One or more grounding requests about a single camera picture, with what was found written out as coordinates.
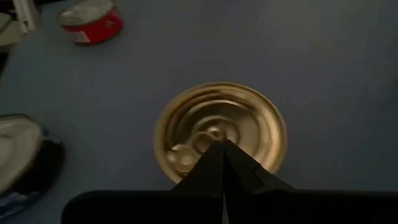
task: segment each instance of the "red can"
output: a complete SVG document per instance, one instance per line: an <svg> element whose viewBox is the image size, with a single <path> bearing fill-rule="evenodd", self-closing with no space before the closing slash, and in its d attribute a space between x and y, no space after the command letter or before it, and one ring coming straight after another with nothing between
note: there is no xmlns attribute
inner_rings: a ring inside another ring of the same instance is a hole
<svg viewBox="0 0 398 224"><path fill-rule="evenodd" d="M115 36L123 27L111 0L80 1L60 13L58 20L77 44L97 44Z"/></svg>

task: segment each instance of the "blue table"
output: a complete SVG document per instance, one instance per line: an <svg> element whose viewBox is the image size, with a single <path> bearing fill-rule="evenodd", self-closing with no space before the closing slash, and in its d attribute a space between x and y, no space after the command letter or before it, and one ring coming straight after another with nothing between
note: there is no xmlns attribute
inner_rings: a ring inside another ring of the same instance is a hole
<svg viewBox="0 0 398 224"><path fill-rule="evenodd" d="M170 189L152 135L169 100L205 82L266 95L289 135L277 174L297 188L398 190L398 2L395 0L120 1L124 30L72 44L44 7L13 51L0 113L27 113L59 136L59 181L8 223L59 223L95 189Z"/></svg>

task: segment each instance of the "can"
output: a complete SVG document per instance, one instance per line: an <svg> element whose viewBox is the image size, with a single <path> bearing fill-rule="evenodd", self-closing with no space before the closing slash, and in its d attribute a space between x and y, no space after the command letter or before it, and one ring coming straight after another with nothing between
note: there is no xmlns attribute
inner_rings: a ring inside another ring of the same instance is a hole
<svg viewBox="0 0 398 224"><path fill-rule="evenodd" d="M178 95L160 114L155 156L178 183L219 139L231 140L271 173L287 147L282 115L265 96L235 83L206 83Z"/></svg>
<svg viewBox="0 0 398 224"><path fill-rule="evenodd" d="M108 40L123 27L118 8L111 0L84 0L70 6L58 21L76 44L91 45Z"/></svg>
<svg viewBox="0 0 398 224"><path fill-rule="evenodd" d="M62 145L29 116L0 116L0 222L33 205L55 181L62 161Z"/></svg>

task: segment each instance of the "opened can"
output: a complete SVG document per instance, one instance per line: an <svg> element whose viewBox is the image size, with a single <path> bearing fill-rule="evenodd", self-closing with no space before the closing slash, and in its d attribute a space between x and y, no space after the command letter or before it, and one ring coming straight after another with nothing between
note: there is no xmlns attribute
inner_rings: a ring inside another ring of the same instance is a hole
<svg viewBox="0 0 398 224"><path fill-rule="evenodd" d="M195 86L172 100L154 134L155 156L176 183L214 140L229 139L275 173L287 147L284 120L259 92L234 83Z"/></svg>
<svg viewBox="0 0 398 224"><path fill-rule="evenodd" d="M58 20L77 44L97 44L115 36L123 27L111 0L84 0L62 11Z"/></svg>

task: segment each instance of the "can rim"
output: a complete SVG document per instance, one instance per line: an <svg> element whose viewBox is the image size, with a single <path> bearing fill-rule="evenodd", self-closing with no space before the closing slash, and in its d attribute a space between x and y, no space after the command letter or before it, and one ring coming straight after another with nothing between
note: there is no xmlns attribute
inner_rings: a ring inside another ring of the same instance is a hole
<svg viewBox="0 0 398 224"><path fill-rule="evenodd" d="M76 3L72 4L71 6L68 6L66 9L60 11L60 12L58 13L57 20L58 20L58 22L59 22L62 26L67 26L67 27L80 27L80 26L83 26L83 25L87 25L87 24L94 23L94 22L100 20L101 18L103 18L104 16L108 15L111 11L113 11L113 10L116 9L116 6L115 6L115 4L114 4L113 1L111 1L111 0L106 0L106 1L111 3L111 7L109 8L109 10L108 10L106 13L104 13L104 14L98 16L98 17L95 17L95 18L93 18L93 19L91 19L91 20L89 20L89 21L87 21L87 22L82 22L82 23L76 24L76 25L70 25L70 24L64 24L64 23L61 21L61 20L62 20L62 14L65 13L65 12L67 12L67 11L69 11L69 10L72 9L73 7L75 7L75 6L79 5L79 4L81 4L81 3L82 3L81 1L80 1L80 2L76 2Z"/></svg>
<svg viewBox="0 0 398 224"><path fill-rule="evenodd" d="M176 184L181 181L182 178L179 175L177 175L175 172L173 172L172 169L170 169L170 166L167 164L165 160L164 152L161 150L164 144L163 139L164 136L166 135L166 129L163 127L165 127L169 123L171 117L174 115L175 110L179 108L183 102L185 102L191 96L196 95L198 90L209 86L231 86L231 87L240 88L242 90L247 90L255 94L259 99L264 100L264 102L268 104L269 109L272 110L272 112L274 112L275 115L277 116L277 119L280 123L280 133L282 135L279 154L274 162L274 165L268 171L270 173L275 173L276 171L278 171L287 151L287 130L286 130L285 121L281 113L276 108L276 106L263 94L259 93L258 91L248 86L240 85L237 83L231 83L231 82L209 82L201 85L196 85L178 94L171 101L167 103L166 107L162 110L154 129L154 151L155 151L155 157L160 165L160 168Z"/></svg>
<svg viewBox="0 0 398 224"><path fill-rule="evenodd" d="M39 129L40 129L40 126L30 116L28 116L26 114L14 113L14 114L0 115L0 121L3 121L5 119L15 119L15 118L26 119L26 120L32 122L32 124L37 125L39 127ZM43 137L42 137L42 135L40 133L39 134L39 140L37 141L37 144L34 147L34 150L32 151L32 154L29 157L29 160L19 169L18 173L14 177L12 177L11 180L8 183L6 183L4 185L0 185L0 195L3 192L6 192L10 187L12 187L19 180L19 178L22 175L24 175L27 172L27 170L29 170L31 162L37 157L37 155L38 155L38 153L40 151L40 145L41 145L41 142L42 142L42 138Z"/></svg>

